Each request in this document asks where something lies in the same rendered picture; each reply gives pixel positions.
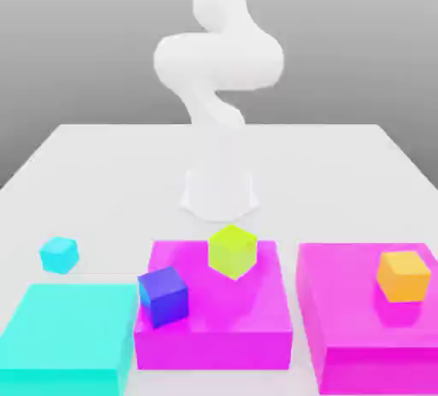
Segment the small yellow-green cube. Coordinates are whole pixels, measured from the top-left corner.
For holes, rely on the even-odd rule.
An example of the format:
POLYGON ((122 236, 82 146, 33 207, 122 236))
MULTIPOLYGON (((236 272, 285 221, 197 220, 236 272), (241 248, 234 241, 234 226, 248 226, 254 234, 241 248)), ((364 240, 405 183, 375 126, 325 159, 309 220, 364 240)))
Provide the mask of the small yellow-green cube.
POLYGON ((208 240, 208 263, 215 271, 237 281, 257 262, 257 236, 228 224, 208 240))

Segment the small blue cube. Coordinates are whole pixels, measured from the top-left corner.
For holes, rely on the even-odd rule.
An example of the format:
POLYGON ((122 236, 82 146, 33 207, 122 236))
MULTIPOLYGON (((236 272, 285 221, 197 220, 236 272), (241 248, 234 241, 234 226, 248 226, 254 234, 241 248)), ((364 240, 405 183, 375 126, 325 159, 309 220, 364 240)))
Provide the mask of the small blue cube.
POLYGON ((153 328, 188 316, 188 287, 174 267, 140 275, 138 283, 140 304, 153 328))

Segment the small cyan cube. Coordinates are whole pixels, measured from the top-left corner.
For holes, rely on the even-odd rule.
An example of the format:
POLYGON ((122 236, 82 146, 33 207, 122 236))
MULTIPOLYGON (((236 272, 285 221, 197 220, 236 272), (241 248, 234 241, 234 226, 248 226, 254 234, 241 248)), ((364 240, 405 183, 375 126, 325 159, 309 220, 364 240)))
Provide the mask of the small cyan cube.
POLYGON ((44 271, 67 274, 79 261, 78 245, 74 239, 53 237, 39 249, 44 271))

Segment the small orange cube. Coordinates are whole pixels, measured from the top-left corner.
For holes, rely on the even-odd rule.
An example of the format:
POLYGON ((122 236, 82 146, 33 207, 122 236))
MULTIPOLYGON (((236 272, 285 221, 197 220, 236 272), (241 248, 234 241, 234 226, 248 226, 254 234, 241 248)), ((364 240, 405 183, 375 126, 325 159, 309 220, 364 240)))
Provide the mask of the small orange cube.
POLYGON ((431 270, 416 251, 387 251, 380 257, 376 281, 389 303, 425 300, 431 270))

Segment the large magenta box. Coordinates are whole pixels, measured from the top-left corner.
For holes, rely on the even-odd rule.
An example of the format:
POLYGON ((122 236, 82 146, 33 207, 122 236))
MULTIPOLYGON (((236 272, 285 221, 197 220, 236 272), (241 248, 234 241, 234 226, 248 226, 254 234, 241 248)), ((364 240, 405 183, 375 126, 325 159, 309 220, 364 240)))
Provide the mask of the large magenta box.
POLYGON ((303 243, 296 290, 321 394, 438 395, 438 260, 424 243, 303 243), (376 281, 384 251, 431 270, 422 303, 391 304, 376 281))
POLYGON ((156 241, 148 268, 168 266, 188 286, 189 314, 153 328, 138 310, 138 369, 288 369, 293 326, 275 241, 258 241, 256 264, 237 281, 209 267, 204 240, 156 241))

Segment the large cyan box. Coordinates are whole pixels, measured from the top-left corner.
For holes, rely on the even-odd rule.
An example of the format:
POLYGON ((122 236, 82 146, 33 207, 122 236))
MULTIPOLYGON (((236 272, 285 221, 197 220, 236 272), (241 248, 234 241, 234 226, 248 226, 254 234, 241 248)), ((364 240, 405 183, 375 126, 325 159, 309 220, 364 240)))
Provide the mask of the large cyan box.
POLYGON ((0 396, 124 396, 133 284, 32 284, 0 335, 0 396))

